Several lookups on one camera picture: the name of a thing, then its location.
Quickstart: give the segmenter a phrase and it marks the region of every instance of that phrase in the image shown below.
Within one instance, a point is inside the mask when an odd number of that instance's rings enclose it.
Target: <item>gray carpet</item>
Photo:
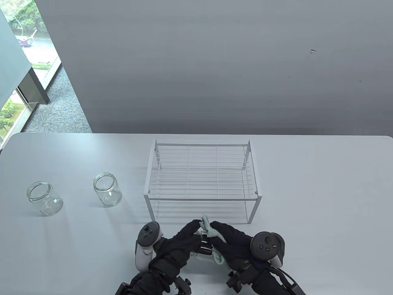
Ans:
[[[50,102],[38,106],[24,132],[92,133],[63,66],[46,92]]]

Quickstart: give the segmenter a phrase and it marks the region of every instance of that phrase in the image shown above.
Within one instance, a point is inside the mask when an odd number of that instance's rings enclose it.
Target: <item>glass window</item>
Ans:
[[[37,5],[34,0],[0,0],[0,9],[43,83],[58,54]]]
[[[19,91],[14,91],[0,111],[0,147],[20,119],[26,104]]]

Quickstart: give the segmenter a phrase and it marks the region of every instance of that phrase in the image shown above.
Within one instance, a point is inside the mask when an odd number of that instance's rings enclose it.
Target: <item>glass jar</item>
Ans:
[[[63,207],[63,200],[53,190],[53,186],[45,181],[33,183],[26,192],[33,206],[45,216],[57,213]]]
[[[98,174],[93,180],[95,193],[105,206],[114,206],[121,200],[118,181],[109,172]]]

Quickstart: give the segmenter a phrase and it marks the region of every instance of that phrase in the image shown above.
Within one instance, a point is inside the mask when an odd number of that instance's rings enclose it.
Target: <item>wire grid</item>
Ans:
[[[152,220],[155,218],[150,200],[244,201],[248,216],[246,201],[257,203],[260,200],[250,152],[250,143],[155,143],[151,151],[153,160],[150,161],[147,195],[145,193]]]

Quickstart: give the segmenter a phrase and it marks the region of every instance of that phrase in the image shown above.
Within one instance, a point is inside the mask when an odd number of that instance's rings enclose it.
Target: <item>white table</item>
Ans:
[[[263,198],[253,223],[235,226],[250,235],[280,233],[286,241],[283,269],[308,295],[391,293],[389,137],[20,133],[0,155],[0,294],[112,295],[131,280],[136,235],[150,221],[142,191],[154,138],[251,139]],[[123,191],[113,208],[103,208],[92,188],[104,171]],[[38,216],[26,198],[38,180],[64,199],[54,216]],[[184,224],[173,218],[162,227],[171,236]],[[222,267],[193,258],[181,272],[193,294],[202,295],[234,295],[226,275]]]

